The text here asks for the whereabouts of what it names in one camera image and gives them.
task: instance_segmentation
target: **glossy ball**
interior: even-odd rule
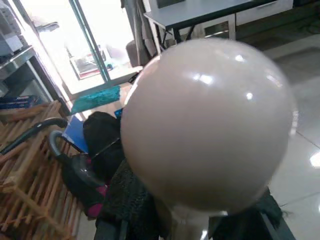
[[[281,70],[253,47],[217,38],[154,58],[126,100],[121,139],[133,172],[169,205],[211,215],[263,194],[296,125]]]

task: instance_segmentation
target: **wooden rack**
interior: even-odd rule
[[[59,108],[54,101],[27,119],[11,117],[1,123],[0,149],[35,123],[60,117]],[[78,231],[82,206],[67,190],[61,165],[51,156],[47,135],[53,128],[0,156],[0,230],[19,239],[74,239]],[[59,144],[68,156],[78,153],[68,143]]]

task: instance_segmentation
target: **table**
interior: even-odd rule
[[[144,13],[144,16],[155,25],[156,41],[161,50],[165,49],[167,33],[173,30],[176,43],[181,43],[180,29],[190,27],[185,40],[191,38],[195,25],[215,20],[251,8],[262,6],[276,0],[200,0],[183,1],[163,8]]]

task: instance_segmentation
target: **tiled floor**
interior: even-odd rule
[[[287,74],[300,116],[297,134],[289,142],[270,189],[287,212],[285,220],[296,239],[317,240],[320,239],[320,34],[302,36],[301,32],[280,30],[276,37],[284,44],[268,47],[264,52]],[[87,222],[83,217],[78,239],[93,239],[95,230],[94,221]]]

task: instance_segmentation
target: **doormat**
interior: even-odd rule
[[[74,101],[71,114],[116,102],[120,99],[120,86],[114,86],[103,91],[79,97]]]

